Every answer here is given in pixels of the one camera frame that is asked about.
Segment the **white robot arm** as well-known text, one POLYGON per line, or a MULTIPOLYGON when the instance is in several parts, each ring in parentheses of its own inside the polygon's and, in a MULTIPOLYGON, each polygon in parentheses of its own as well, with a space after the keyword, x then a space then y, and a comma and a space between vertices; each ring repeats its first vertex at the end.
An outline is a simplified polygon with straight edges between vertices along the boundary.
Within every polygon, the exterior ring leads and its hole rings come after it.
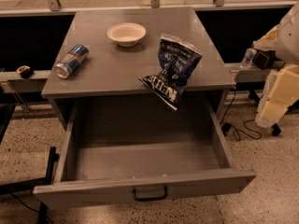
POLYGON ((279 122, 288 108, 299 100, 299 2, 267 34, 253 42, 260 51, 273 50, 286 63, 269 73, 255 122, 263 128, 279 122))

